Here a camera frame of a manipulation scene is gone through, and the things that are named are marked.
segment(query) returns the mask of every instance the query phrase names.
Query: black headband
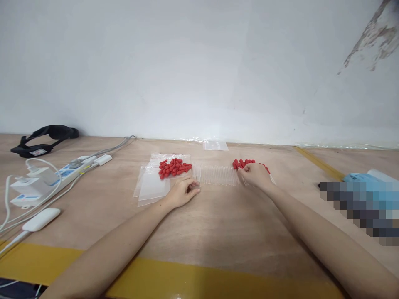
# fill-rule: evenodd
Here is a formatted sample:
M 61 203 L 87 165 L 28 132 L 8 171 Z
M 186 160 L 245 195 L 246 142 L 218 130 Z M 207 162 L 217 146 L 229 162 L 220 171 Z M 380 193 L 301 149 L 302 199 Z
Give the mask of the black headband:
M 43 135 L 49 135 L 52 139 L 58 139 L 51 145 L 40 144 L 27 146 L 26 144 L 32 139 L 38 138 Z M 21 143 L 11 149 L 11 152 L 19 154 L 22 158 L 33 158 L 37 156 L 42 156 L 51 152 L 51 150 L 59 143 L 63 142 L 68 138 L 79 137 L 79 131 L 75 128 L 70 128 L 64 125 L 50 125 L 43 127 L 30 135 L 28 138 L 22 136 Z

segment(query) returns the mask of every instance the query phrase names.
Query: white wall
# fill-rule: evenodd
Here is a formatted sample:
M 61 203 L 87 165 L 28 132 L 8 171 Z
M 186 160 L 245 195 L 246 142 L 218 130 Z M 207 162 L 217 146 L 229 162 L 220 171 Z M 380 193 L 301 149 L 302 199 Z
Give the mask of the white wall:
M 394 143 L 398 51 L 337 75 L 379 5 L 3 0 L 0 131 Z

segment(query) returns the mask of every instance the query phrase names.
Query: gray cable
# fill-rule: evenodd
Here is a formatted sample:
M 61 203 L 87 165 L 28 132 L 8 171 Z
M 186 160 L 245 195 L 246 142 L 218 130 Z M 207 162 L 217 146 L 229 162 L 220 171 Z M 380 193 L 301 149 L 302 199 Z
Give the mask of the gray cable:
M 94 157 L 94 156 L 97 156 L 97 155 L 100 155 L 100 154 L 105 154 L 105 153 L 111 152 L 111 151 L 113 151 L 115 149 L 118 149 L 118 148 L 124 146 L 132 137 L 136 138 L 135 135 L 131 135 L 129 137 L 125 137 L 123 139 L 123 141 L 121 143 L 119 143 L 117 146 L 109 148 L 109 149 L 103 149 L 103 150 L 101 150 L 101 151 L 89 156 L 88 158 L 91 158 L 91 157 Z

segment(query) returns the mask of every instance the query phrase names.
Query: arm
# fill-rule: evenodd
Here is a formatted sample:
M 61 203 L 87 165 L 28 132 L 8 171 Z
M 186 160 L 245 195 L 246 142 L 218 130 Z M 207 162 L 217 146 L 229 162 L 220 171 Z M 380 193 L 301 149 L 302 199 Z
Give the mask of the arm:
M 299 237 L 353 298 L 399 298 L 399 281 L 365 249 L 270 181 L 263 166 L 239 169 L 274 202 Z
M 190 201 L 199 189 L 187 176 L 167 196 L 119 225 L 85 251 L 48 287 L 41 299 L 98 298 L 136 255 L 159 222 L 173 209 Z

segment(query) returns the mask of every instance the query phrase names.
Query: white power strip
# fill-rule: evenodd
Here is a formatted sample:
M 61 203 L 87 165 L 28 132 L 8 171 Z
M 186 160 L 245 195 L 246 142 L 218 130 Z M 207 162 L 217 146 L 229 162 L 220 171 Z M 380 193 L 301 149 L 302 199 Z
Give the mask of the white power strip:
M 79 159 L 84 159 L 87 158 L 88 156 L 81 156 Z M 58 192 L 60 192 L 66 185 L 68 185 L 70 182 L 72 182 L 74 179 L 76 179 L 79 175 L 80 172 L 86 168 L 87 166 L 90 166 L 93 164 L 93 161 L 97 159 L 96 156 L 93 156 L 89 159 L 83 160 L 82 161 L 82 166 L 72 169 L 69 168 L 69 165 L 63 167 L 60 169 L 60 174 L 61 174 L 61 184 L 58 188 Z M 59 180 L 53 183 L 50 187 L 49 191 L 46 194 L 43 194 L 42 196 L 27 196 L 24 194 L 21 194 L 17 197 L 15 197 L 12 201 L 10 201 L 12 204 L 22 207 L 23 209 L 30 208 L 33 206 L 38 206 L 39 204 L 44 204 L 45 202 L 41 202 L 43 199 L 45 199 L 53 190 L 54 188 L 57 187 Z

